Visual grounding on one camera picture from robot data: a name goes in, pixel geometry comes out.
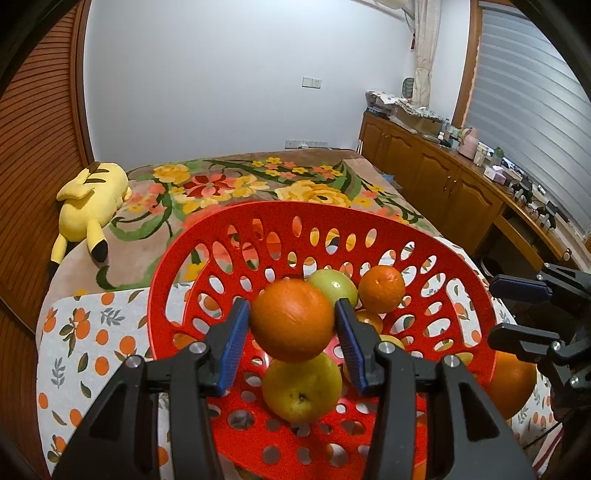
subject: wooden wardrobe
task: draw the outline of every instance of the wooden wardrobe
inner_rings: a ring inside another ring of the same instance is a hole
[[[43,38],[0,96],[0,424],[48,477],[37,426],[35,326],[61,186],[93,161],[82,57],[90,0]]]

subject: green apple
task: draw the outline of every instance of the green apple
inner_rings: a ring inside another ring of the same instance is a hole
[[[338,270],[316,270],[307,281],[319,288],[333,306],[340,299],[349,299],[353,308],[357,305],[357,287],[347,275]]]
[[[273,360],[262,378],[267,406],[292,423],[320,420],[338,404],[343,379],[326,353],[300,363]]]

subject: wooden window frame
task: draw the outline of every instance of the wooden window frame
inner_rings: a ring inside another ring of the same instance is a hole
[[[486,0],[494,4],[514,7],[509,0]],[[474,78],[476,68],[478,67],[478,49],[480,46],[480,37],[482,35],[482,7],[479,0],[470,0],[470,30],[468,32],[468,45],[466,49],[466,62],[464,64],[464,74],[460,93],[457,96],[456,110],[453,114],[452,125],[462,128],[466,121],[470,97],[474,87]]]

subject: white wall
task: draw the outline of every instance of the white wall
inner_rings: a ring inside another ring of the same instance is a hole
[[[439,40],[431,74],[430,108],[452,118],[466,63],[470,0],[441,0]]]
[[[287,139],[350,148],[365,91],[398,93],[412,75],[411,39],[402,16],[350,0],[93,0],[95,157],[130,169]],[[303,89],[303,76],[322,89]]]

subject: blue gripper pad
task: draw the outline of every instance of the blue gripper pad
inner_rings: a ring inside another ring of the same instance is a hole
[[[379,395],[384,369],[375,359],[380,338],[374,327],[360,322],[347,299],[335,303],[336,331],[353,386],[362,397]]]
[[[213,333],[211,342],[217,341],[221,344],[219,346],[223,345],[221,351],[218,350],[216,355],[214,353],[214,350],[216,350],[215,345],[210,344],[212,353],[219,358],[219,361],[216,362],[217,365],[215,365],[217,369],[217,384],[215,385],[215,389],[220,397],[233,385],[234,379],[236,378],[238,364],[240,363],[244,343],[246,342],[246,335],[248,334],[248,317],[250,312],[251,305],[243,298],[237,298],[226,321],[212,326],[207,335],[209,340],[210,334]],[[218,326],[220,328],[223,327],[224,332],[222,336],[216,335],[220,332],[220,330],[216,329]]]

